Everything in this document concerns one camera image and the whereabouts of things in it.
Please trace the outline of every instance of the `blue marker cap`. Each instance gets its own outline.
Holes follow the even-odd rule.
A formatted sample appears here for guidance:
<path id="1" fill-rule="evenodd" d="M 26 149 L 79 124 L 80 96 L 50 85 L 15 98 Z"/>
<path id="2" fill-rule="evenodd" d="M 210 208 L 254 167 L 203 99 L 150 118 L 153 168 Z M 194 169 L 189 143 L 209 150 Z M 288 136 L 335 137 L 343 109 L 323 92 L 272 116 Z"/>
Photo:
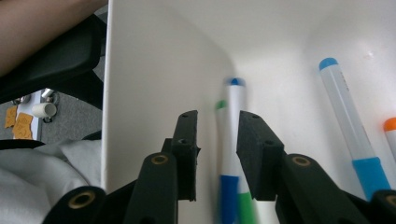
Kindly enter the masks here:
<path id="1" fill-rule="evenodd" d="M 326 68 L 330 65 L 335 65 L 335 64 L 338 64 L 338 62 L 334 58 L 323 59 L 319 64 L 319 70 L 322 70 L 323 68 Z"/>
<path id="2" fill-rule="evenodd" d="M 227 79 L 226 83 L 230 86 L 245 86 L 245 80 L 240 77 L 232 77 Z"/>

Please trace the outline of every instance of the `black chair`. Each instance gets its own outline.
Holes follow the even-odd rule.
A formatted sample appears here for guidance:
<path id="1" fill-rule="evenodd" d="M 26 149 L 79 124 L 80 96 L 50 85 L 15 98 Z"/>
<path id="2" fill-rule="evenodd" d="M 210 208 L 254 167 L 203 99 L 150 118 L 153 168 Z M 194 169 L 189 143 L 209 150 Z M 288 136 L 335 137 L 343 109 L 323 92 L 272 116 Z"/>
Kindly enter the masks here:
<path id="1" fill-rule="evenodd" d="M 106 24 L 90 16 L 0 77 L 0 104 L 50 88 L 102 109 L 104 85 L 92 69 L 105 40 Z"/>

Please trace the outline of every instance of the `person's arm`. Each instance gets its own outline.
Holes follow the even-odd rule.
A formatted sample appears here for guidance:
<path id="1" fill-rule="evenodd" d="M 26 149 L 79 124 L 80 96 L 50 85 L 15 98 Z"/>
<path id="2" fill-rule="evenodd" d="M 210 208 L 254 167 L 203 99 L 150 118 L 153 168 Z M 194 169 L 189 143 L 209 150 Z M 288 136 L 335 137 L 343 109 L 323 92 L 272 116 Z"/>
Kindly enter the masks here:
<path id="1" fill-rule="evenodd" d="M 107 0 L 0 0 L 0 77 Z"/>

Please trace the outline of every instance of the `orange object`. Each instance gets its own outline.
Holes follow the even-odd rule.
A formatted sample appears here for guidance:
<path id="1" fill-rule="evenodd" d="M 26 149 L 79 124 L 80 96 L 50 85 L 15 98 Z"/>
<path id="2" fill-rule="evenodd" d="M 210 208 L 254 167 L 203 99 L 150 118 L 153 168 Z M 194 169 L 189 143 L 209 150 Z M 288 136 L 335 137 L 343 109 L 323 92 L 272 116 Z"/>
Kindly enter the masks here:
<path id="1" fill-rule="evenodd" d="M 384 123 L 384 131 L 393 131 L 396 130 L 396 118 L 387 119 Z"/>
<path id="2" fill-rule="evenodd" d="M 32 131 L 30 130 L 30 124 L 32 123 L 33 116 L 25 113 L 18 115 L 16 124 L 12 129 L 16 139 L 32 139 Z"/>
<path id="3" fill-rule="evenodd" d="M 6 124 L 4 125 L 5 128 L 10 128 L 15 125 L 15 120 L 17 117 L 17 109 L 18 107 L 16 105 L 7 109 Z"/>

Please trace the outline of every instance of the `orange cap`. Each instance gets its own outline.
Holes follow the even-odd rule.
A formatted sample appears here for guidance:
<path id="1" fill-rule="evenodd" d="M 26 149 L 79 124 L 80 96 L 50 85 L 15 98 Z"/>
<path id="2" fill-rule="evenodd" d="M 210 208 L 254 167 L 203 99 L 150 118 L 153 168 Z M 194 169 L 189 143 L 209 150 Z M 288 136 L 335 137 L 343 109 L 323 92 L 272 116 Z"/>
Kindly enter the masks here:
<path id="1" fill-rule="evenodd" d="M 393 131 L 396 130 L 396 118 L 387 119 L 384 123 L 384 131 Z"/>

